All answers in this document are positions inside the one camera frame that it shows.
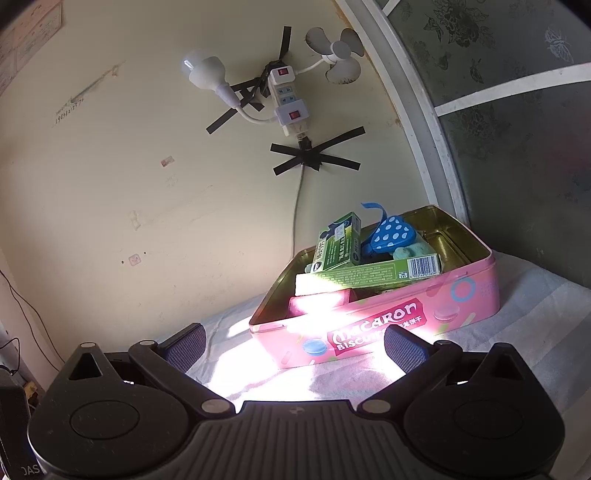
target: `green milk carton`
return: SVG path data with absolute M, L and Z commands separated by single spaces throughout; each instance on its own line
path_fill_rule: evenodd
M 361 220 L 353 212 L 331 223 L 320 233 L 311 272 L 359 265 L 360 235 Z

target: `barcode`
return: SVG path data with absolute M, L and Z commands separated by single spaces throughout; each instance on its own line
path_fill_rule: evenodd
M 439 275 L 437 255 L 408 259 L 409 278 L 431 277 L 433 275 Z

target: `cream wall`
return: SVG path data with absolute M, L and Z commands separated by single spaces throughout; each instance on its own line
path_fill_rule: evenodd
M 238 116 L 208 135 L 225 105 L 180 71 L 201 46 L 229 82 L 249 79 L 276 58 L 283 25 L 293 27 L 287 61 L 300 68 L 317 58 L 303 41 L 310 27 L 337 39 L 345 26 L 328 0 L 64 0 L 62 29 L 0 98 L 0 245 L 62 356 L 84 340 L 117 350 L 167 336 L 264 292 L 283 269 L 299 171 L 275 177 L 288 157 L 269 146 L 296 142 Z M 68 99 L 118 63 L 55 125 Z M 367 134 L 327 151 L 360 172 L 306 171 L 297 249 L 350 210 L 375 220 L 361 201 L 392 212 L 426 203 L 397 115 L 361 63 L 348 86 L 321 71 L 298 78 L 313 142 L 361 125 Z

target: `white cable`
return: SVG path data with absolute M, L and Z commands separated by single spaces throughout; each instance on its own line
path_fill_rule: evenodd
M 254 117 L 251 117 L 250 115 L 248 115 L 248 113 L 246 113 L 244 111 L 244 108 L 242 108 L 241 106 L 237 106 L 236 110 L 238 111 L 239 114 L 241 114 L 244 118 L 246 118 L 246 120 L 248 120 L 252 124 L 266 125 L 266 124 L 271 124 L 273 122 L 277 122 L 276 116 L 272 116 L 271 118 L 265 118 L 265 119 L 261 120 L 259 118 L 254 118 Z
M 295 194 L 295 199 L 296 201 L 294 202 L 294 217 L 293 217 L 293 223 L 291 224 L 291 257 L 294 258 L 295 254 L 296 254 L 296 216 L 297 216 L 297 205 L 298 202 L 300 200 L 300 193 L 301 193 L 301 186 L 304 183 L 304 169 L 305 169 L 305 165 L 302 164 L 301 165 L 301 171 L 300 171 L 300 182 L 297 186 L 297 193 Z
M 296 70 L 294 72 L 295 75 L 299 75 L 300 73 L 306 73 L 309 72 L 312 69 L 315 69 L 318 65 L 322 65 L 324 62 L 324 59 L 320 59 L 318 60 L 316 63 L 314 63 L 313 65 L 310 65 L 309 67 L 305 68 L 305 69 L 301 69 L 301 70 Z

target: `fan blade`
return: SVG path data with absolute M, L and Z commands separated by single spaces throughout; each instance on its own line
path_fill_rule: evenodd
M 357 32 L 351 28 L 345 28 L 340 34 L 340 39 L 344 41 L 351 51 L 354 51 L 360 57 L 363 57 L 365 50 Z
M 355 59 L 338 61 L 326 72 L 326 79 L 330 83 L 345 85 L 353 83 L 361 75 L 361 65 Z
M 332 50 L 330 49 L 331 43 L 326 38 L 324 30 L 320 27 L 313 27 L 308 30 L 306 43 L 316 53 L 320 53 L 320 55 L 332 55 Z

